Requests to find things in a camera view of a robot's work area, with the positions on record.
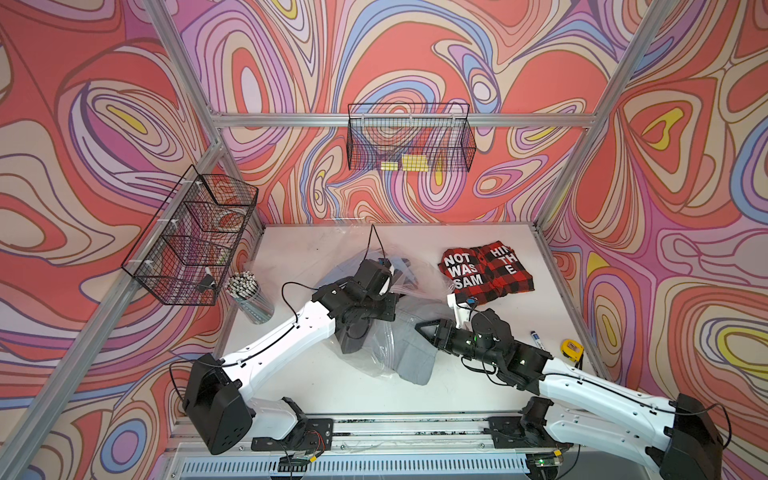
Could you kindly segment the clear plastic vacuum bag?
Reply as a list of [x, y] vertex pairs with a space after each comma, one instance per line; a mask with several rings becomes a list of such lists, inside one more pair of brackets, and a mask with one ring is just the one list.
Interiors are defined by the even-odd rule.
[[397, 248], [388, 255], [394, 267], [392, 291], [397, 294], [395, 320], [372, 320], [351, 336], [332, 335], [324, 342], [339, 360], [370, 377], [393, 377], [417, 386], [429, 383], [437, 348], [416, 325], [452, 321], [448, 297], [453, 283], [429, 262]]

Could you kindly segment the grey button shirt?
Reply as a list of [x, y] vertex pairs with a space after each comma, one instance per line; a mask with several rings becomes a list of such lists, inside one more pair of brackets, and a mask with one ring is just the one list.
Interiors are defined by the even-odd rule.
[[337, 336], [330, 349], [352, 368], [370, 377], [393, 377], [426, 385], [432, 375], [437, 348], [416, 330], [419, 322], [451, 317], [447, 305], [403, 296], [396, 305], [394, 322], [374, 321], [365, 336]]

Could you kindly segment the red black plaid shirt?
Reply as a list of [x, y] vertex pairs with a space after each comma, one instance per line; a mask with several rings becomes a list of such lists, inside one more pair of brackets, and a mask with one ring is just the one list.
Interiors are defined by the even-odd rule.
[[447, 249], [437, 266], [453, 284], [458, 304], [476, 297], [479, 305], [484, 305], [507, 295], [535, 290], [533, 275], [516, 252], [501, 241]]

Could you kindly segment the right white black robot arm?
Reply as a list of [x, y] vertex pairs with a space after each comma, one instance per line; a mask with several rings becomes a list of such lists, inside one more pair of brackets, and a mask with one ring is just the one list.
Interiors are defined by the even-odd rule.
[[515, 447], [586, 446], [642, 465], [663, 479], [719, 479], [728, 440], [709, 408], [630, 390], [588, 374], [548, 351], [515, 339], [491, 309], [470, 327], [448, 319], [416, 325], [437, 350], [481, 363], [495, 384], [531, 397], [510, 430], [493, 434]]

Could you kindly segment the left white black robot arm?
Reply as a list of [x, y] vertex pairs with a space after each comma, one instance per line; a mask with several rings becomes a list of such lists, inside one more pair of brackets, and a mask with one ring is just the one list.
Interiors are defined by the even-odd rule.
[[365, 341], [376, 321], [395, 319], [399, 277], [385, 259], [364, 259], [354, 275], [313, 289], [310, 300], [271, 333], [220, 359], [196, 359], [182, 400], [208, 452], [220, 455], [242, 441], [256, 449], [322, 451], [327, 442], [298, 404], [258, 398], [261, 386], [314, 345], [336, 336]]

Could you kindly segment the blue marker pen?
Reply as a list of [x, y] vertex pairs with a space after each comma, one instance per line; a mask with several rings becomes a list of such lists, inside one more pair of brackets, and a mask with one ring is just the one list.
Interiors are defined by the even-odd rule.
[[530, 336], [531, 336], [532, 340], [534, 341], [534, 344], [536, 345], [537, 348], [539, 348], [541, 350], [545, 350], [545, 347], [544, 347], [544, 345], [543, 345], [543, 343], [541, 341], [541, 338], [540, 338], [539, 334], [536, 331], [531, 331], [530, 332]]

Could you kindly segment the yellow tape measure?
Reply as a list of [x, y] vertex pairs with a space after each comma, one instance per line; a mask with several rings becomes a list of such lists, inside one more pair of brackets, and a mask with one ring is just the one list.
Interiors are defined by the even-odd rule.
[[563, 340], [560, 350], [565, 358], [575, 364], [581, 362], [584, 357], [584, 347], [578, 341], [573, 339]]

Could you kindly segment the yellow sticky note pads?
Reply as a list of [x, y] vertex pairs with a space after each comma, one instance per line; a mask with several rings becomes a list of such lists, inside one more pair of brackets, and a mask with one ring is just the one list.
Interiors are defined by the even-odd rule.
[[395, 160], [381, 161], [379, 165], [381, 171], [390, 172], [428, 172], [430, 170], [429, 159], [421, 154], [402, 154]]

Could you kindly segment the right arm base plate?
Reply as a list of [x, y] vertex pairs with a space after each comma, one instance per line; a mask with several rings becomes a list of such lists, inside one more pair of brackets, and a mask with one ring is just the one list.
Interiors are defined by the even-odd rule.
[[482, 430], [496, 449], [560, 449], [567, 451], [573, 443], [556, 441], [543, 427], [526, 422], [523, 416], [494, 416]]

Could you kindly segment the aluminium frame rail front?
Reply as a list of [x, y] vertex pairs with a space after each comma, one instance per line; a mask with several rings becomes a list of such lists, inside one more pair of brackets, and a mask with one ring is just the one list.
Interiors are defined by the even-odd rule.
[[165, 479], [654, 479], [656, 473], [588, 446], [532, 446], [514, 413], [312, 416], [324, 440], [289, 450], [242, 441], [213, 456], [185, 437]]

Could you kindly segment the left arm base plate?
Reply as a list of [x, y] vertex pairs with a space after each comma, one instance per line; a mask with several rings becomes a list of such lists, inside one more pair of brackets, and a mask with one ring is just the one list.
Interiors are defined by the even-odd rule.
[[254, 452], [278, 452], [287, 450], [323, 453], [332, 447], [334, 420], [332, 418], [309, 418], [300, 420], [282, 440], [255, 437], [251, 441]]

